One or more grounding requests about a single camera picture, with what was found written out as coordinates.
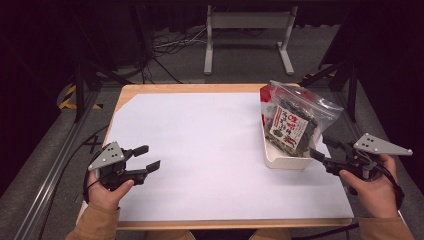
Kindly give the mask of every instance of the white container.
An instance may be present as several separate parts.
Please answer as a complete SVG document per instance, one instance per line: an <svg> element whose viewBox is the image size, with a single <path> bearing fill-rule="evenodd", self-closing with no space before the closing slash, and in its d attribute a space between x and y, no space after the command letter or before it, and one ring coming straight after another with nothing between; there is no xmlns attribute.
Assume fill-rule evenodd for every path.
<svg viewBox="0 0 424 240"><path fill-rule="evenodd" d="M265 147L265 164L269 168L305 169L314 159L311 157L290 157L265 139L263 126L262 136Z"/></svg>

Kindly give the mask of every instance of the metal rod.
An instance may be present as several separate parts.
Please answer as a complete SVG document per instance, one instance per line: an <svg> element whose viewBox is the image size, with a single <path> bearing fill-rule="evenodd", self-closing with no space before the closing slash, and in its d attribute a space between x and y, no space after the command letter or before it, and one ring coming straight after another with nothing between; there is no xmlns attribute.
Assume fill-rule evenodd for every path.
<svg viewBox="0 0 424 240"><path fill-rule="evenodd" d="M93 104L95 103L97 96L98 92L90 92L88 94L88 101L86 101L85 109L91 109L91 106L93 106ZM44 183L41 185L41 188L14 239L20 240L30 238L30 234L34 230L38 220L41 217L41 214L43 213L45 206L51 198L53 189L59 182L60 172L65 167L65 164L69 158L71 147L79 131L81 130L81 127L84 124L88 113L89 111L85 111L85 113L81 116L80 121L73 124L65 140L65 143L63 144L62 149L59 152L59 155L53 163L53 166L50 169L50 172L48 173Z"/></svg>

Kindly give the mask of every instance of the black clamp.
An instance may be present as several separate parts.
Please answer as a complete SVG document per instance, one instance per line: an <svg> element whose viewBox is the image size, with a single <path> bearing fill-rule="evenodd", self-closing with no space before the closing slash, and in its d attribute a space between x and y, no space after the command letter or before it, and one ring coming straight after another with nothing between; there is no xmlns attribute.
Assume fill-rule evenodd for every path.
<svg viewBox="0 0 424 240"><path fill-rule="evenodd" d="M149 151L149 146L144 145L136 149L124 150L117 142L112 142L98 151L88 166L84 179L84 200L88 203L88 174L94 170L97 181L110 191L116 190L124 182L132 179L135 185L144 184L149 173L160 168L160 160L146 166L146 169L126 170L126 161L132 156L137 157Z"/></svg>
<svg viewBox="0 0 424 240"><path fill-rule="evenodd" d="M374 137L368 133L364 134L356 143L343 143L330 137L323 137L323 143L332 147L340 148L346 154L344 160L327 158L321 152L310 149L310 156L320 161L328 173L339 176L340 170L348 170L364 181L373 181L379 174L384 174L393 184L396 196L396 205L399 209L405 194L396 183L394 177L380 162L378 154L411 156L412 150L405 149ZM356 195L356 190L349 186L351 194Z"/></svg>

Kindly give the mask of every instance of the wooden table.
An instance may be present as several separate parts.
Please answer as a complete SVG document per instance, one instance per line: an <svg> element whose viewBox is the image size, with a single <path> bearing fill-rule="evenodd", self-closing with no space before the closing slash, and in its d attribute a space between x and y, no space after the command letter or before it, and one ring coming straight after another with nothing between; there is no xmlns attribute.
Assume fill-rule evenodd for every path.
<svg viewBox="0 0 424 240"><path fill-rule="evenodd" d="M127 138L133 139L134 136L141 136L143 135L145 132L143 132L143 134L140 133L136 133L137 130L134 131L122 131L122 127L123 126L116 126L116 125L122 125L122 123L118 124L118 119L119 121L122 121L122 119L125 119L124 116L122 116L122 114L124 114L125 111L128 111L128 109L131 107L133 108L134 105L127 105L129 104L134 104L134 99L137 100L138 97L152 97L154 95L157 94L167 94L167 93L187 93L187 94L192 94L192 93L240 93L240 94L244 94L244 93L252 93L255 94L257 93L257 101L259 103L259 89L264 86L265 84L184 84L184 85L127 85L122 89L121 95L119 97L119 100L117 102L116 105L116 109L115 109L115 114L114 114L114 119L108 129L108 136L106 137L106 141L110 142L112 140L117 140L118 143L120 143L120 146L122 148L128 149L128 148L134 148L134 146L130 146L131 141L127 141ZM255 98L254 99L254 105L256 106L256 95L254 95ZM142 108L143 106L139 105L139 103L141 102L137 102L137 107L140 106L140 108ZM138 113L135 112L143 112L142 110L138 109L138 110L134 110L134 113L131 112L129 116L131 116L131 118L134 118L133 120L129 121L126 124L131 125L131 122L134 121L141 121L139 119L139 116L137 115ZM258 129L260 129L260 117L258 115ZM231 133L226 135L223 139L225 141L225 138L231 138L232 135ZM131 167L135 168L142 168L143 166L151 163L154 161L154 159L152 158L156 158L156 156L159 154L161 155L162 153L158 153L158 147L157 145L154 145L154 141L153 140L148 140L147 142L145 142L145 140L143 139L142 141L143 144L147 144L150 146L150 152L146 154L146 156L142 155L139 159L130 159L127 162L127 169L131 169ZM258 150L257 151L261 151L262 146L258 146ZM170 151L174 151L175 149L172 150L172 146L168 146L166 148L161 148L160 151L165 151L167 149L171 149ZM182 152L186 153L187 149L183 149L181 150ZM220 172L220 173L216 173L216 169L214 170L214 166L213 164L211 165L210 163L208 163L208 160L205 160L205 168L207 168L206 170L203 169L201 170L199 166L193 167L194 169L188 169L190 168L190 164L192 163L184 163L184 162L180 162L178 164L176 164L175 162L179 159L171 159L172 157L170 156L166 156L164 157L164 159L159 158L162 160L162 164L161 164L161 168L150 174L144 185L142 186L135 186L129 193L128 195L126 195L124 197L124 199L121 201L121 219L120 222L118 223L118 229L120 230L164 230L164 229L223 229L223 228L269 228L269 227L319 227L319 226L345 226L348 225L352 222L352 218L353 218L353 213L351 212L350 209L350 205L348 203L347 197L343 191L343 187L340 183L340 180L338 178L334 178L334 176L331 176L330 174L325 172L324 167L322 166L322 164L318 163L318 162L313 162L313 164L311 164L310 166L308 166L305 170L302 171L293 171L293 170L281 170L281 169L269 169L265 166L264 161L261 159L263 158L262 155L255 155L255 158L259 158L259 159L247 159L246 156L241 156L240 158L246 159L246 165L249 165L252 163L254 166L252 166L252 169L247 169L247 170L243 170L240 169L240 172L246 171L249 176L252 176L252 178L246 179L246 181L242 178L240 178L238 176L238 174L243 174L243 173L238 173L239 169L235 169L233 171L233 175L226 175L225 171ZM234 168L234 166L231 165L231 161L229 160L233 160L233 159L229 159L227 157L227 159L225 159L225 161L222 161L220 163L220 166L222 165L226 165L227 163L229 164L228 166L225 166L225 168ZM182 168L185 169L184 174L179 173L178 177L174 177L174 176L169 176L172 174L175 174L174 172L172 172L172 169L177 169L177 168ZM238 207L234 207L237 205L234 205L234 203L229 203L232 207L230 208L224 208L224 209L234 209L234 216L235 218L233 219L233 213L232 211L227 211L230 213L225 213L223 214L224 217L221 216L219 211L223 211L222 209L220 209L219 204L217 204L216 206L214 205L214 202L219 202L221 201L221 203L227 203L227 202L222 202L223 201L223 197L222 194L219 195L220 193L214 195L213 191L215 191L214 189L212 190L208 190L206 192L199 192L199 193L192 193L189 190L186 190L186 188L190 188L191 186L187 186L187 181L189 182L196 182L197 179L188 179L187 181L182 180L181 178L185 177L185 176L191 176L191 175L196 175L195 172L197 171L205 171L205 174L203 175L208 175L211 173L216 174L216 178L213 178L213 181L217 181L216 184L226 184L228 183L229 185L232 184L232 182L239 182L240 187L238 185L236 185L236 188L234 191L232 190L228 190L226 191L224 194L228 193L229 198L231 198L231 200L225 200L228 202L231 202L232 199L235 197L234 201L238 201L240 202L240 205L246 205L244 207L247 207L248 210L247 212L258 212L259 215L261 215L262 212L266 212L266 211L270 211L270 207L269 206L260 206L263 204L258 204L257 202L251 204L248 203L248 201L244 201L243 199L247 199L247 198L242 198L241 200L238 199L237 200L237 196L233 196L233 195L237 195L234 194L235 191L240 191L241 193L243 193L243 188L246 189L246 191L251 191L252 194L252 198L254 198L254 193L257 192L258 194L262 194L264 197L269 198L267 196L265 196L268 192L267 189L269 189L269 191L275 191L276 194L281 195L281 193L286 194L285 197L283 197L281 199L281 201L288 201L289 204L292 204L293 202L299 202L300 204L302 204L302 202L304 201L311 201L308 199L315 199L312 200L313 204L315 205L309 205L306 204L307 206L304 208L301 205L298 206L293 206L293 209L290 209L291 207L288 206L276 206L275 211L280 212L281 211L281 216L277 216L277 217L270 217L268 219L265 218L256 218L256 219L252 219L250 217L250 215L248 216L244 216L244 212L246 211L246 209L238 209ZM222 179L220 179L221 177L225 178L231 178L229 181L222 181ZM256 185L256 180L255 178L258 179L262 179L262 180L258 180L258 185ZM269 181L275 181L276 179L280 179L282 180L282 182L284 182L284 184L282 182L280 182L279 180L277 180L277 182L273 183L270 182L271 185L275 185L275 186L270 186L270 185L266 185L263 183L263 181L269 183ZM325 194L318 194L318 195L314 195L315 193L312 192L325 192L325 191L329 191ZM204 200L202 197L202 194L209 194L212 193L211 196L208 196L208 198L217 198L216 201L211 201L208 202L208 204L206 204L203 207L195 207L196 206L196 201L201 201ZM186 204L184 205L184 201L187 201L187 199L194 199L193 200L193 206L194 206L194 210L187 210L187 219L182 219L185 216L185 214L181 214L178 213L178 210L180 210L179 208L175 208L176 206L179 206L178 204L182 204L181 206L185 206L185 207L190 207L190 204ZM263 201L265 202L269 202L269 204L274 204L273 201L271 199L263 199ZM208 211L208 208L217 208L216 212L215 211ZM315 210L317 210L317 212L319 213L312 213L311 218L309 217L304 217L304 216L309 216L309 213L305 213L303 211L307 211L304 209L310 209L313 208ZM333 209L337 209L334 210L334 214L327 214L328 212L333 211Z"/></svg>

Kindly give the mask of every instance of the plastic bag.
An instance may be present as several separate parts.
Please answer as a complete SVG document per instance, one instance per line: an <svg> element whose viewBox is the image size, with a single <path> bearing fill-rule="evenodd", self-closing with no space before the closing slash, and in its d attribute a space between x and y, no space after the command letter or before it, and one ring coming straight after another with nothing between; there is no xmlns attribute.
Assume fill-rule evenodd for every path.
<svg viewBox="0 0 424 240"><path fill-rule="evenodd" d="M275 81L260 90L266 140L291 157L309 157L343 108L311 91Z"/></svg>

